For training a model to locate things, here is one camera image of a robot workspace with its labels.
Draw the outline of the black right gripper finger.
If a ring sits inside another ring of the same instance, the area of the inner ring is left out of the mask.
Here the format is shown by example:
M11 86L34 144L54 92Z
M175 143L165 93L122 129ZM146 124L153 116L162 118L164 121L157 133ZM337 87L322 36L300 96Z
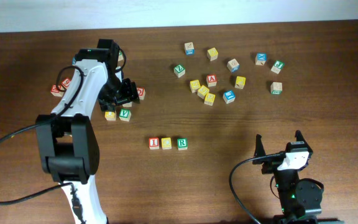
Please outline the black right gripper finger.
M305 139L304 139L304 137L303 137L303 135L302 135L300 130L295 131L295 138L296 138L297 141L305 142Z
M266 153L262 144L262 136L257 134L255 138L254 160L252 161L253 165L263 164L265 156Z

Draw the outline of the red I wooden block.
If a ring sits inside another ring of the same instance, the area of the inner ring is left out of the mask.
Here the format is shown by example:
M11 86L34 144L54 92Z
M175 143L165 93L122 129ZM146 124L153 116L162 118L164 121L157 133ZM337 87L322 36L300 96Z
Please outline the red I wooden block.
M155 150L160 148L159 138L150 138L149 139L149 148L150 150Z

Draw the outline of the yellow C wooden block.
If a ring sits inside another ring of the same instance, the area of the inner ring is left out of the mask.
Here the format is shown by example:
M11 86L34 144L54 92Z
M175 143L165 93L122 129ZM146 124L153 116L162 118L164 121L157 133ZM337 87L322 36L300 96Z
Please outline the yellow C wooden block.
M171 149L172 148L172 139L171 138L162 138L161 139L162 149Z

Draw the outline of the red A wooden block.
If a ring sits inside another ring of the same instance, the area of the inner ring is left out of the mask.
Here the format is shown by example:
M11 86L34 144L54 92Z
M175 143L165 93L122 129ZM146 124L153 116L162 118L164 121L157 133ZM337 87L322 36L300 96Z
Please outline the red A wooden block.
M206 83L208 87L217 85L217 76L215 74L210 74L206 76Z

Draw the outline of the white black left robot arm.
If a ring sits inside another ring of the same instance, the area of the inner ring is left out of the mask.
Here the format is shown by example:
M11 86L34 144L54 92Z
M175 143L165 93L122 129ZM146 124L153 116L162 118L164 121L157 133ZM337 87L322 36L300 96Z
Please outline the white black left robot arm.
M95 48L74 56L69 87L50 114L36 119L42 169L62 188L75 223L108 223L96 188L99 146L91 125L96 103L101 111L139 100L136 85L118 64L120 46L100 39Z

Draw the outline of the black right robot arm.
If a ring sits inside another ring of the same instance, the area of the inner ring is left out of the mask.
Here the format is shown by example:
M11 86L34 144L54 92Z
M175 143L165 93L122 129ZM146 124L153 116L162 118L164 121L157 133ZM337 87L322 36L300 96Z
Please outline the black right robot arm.
M254 165L261 164L261 173L272 174L282 208L281 215L273 217L274 223L342 223L328 218L320 220L324 185L314 179L299 178L299 171L308 166L313 150L301 131L295 132L296 141L288 142L284 151L266 154L262 136L256 135Z

